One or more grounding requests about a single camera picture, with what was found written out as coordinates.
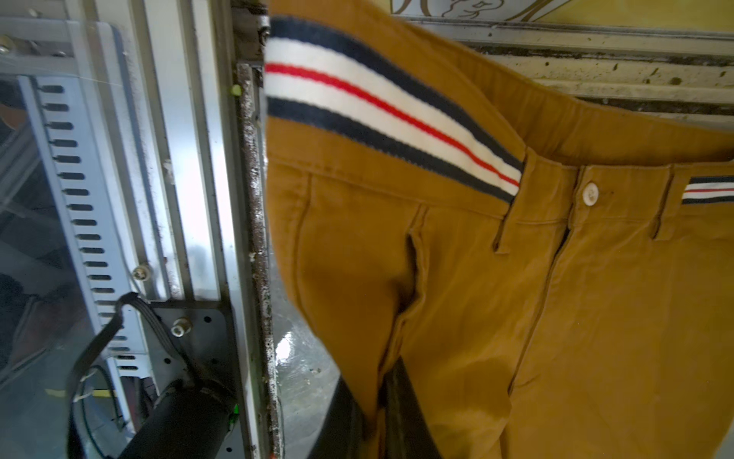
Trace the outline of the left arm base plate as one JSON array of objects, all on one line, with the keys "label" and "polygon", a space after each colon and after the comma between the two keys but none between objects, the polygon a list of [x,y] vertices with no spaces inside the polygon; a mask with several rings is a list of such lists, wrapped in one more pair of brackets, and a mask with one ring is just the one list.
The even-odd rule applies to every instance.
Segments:
[{"label": "left arm base plate", "polygon": [[243,386],[231,306],[217,301],[170,300],[152,305],[170,345],[159,342],[145,326],[151,368],[162,397],[175,389],[204,389],[231,410],[229,431],[214,458],[257,458],[258,424],[250,418],[248,390]]}]

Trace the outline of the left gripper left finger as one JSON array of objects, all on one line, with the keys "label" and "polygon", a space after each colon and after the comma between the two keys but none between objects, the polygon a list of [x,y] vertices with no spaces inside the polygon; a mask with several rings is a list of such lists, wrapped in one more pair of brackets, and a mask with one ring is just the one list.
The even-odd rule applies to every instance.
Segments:
[{"label": "left gripper left finger", "polygon": [[332,401],[309,459],[361,458],[364,416],[344,378],[339,378]]}]

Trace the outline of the brown long pants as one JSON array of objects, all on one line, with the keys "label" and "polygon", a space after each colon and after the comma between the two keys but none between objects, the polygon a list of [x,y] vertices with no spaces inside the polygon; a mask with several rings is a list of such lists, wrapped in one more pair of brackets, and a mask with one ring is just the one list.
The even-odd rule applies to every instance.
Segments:
[{"label": "brown long pants", "polygon": [[585,103],[370,1],[273,1],[267,214],[366,418],[441,458],[712,458],[733,423],[733,136]]}]

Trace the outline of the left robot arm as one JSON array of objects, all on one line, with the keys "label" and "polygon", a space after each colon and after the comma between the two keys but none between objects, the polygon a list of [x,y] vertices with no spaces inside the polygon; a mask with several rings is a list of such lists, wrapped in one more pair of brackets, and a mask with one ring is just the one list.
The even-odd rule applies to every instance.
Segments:
[{"label": "left robot arm", "polygon": [[[403,361],[384,376],[378,393],[384,429],[380,458],[439,458]],[[122,458],[214,458],[229,431],[231,410],[204,389],[175,389],[120,454]],[[311,458],[367,458],[366,418],[346,382],[336,384]]]}]

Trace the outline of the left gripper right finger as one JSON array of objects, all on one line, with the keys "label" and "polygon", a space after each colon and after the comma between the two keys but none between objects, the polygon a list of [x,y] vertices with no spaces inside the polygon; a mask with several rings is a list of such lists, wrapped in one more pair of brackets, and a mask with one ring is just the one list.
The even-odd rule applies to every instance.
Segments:
[{"label": "left gripper right finger", "polygon": [[385,458],[441,458],[402,359],[384,376]]}]

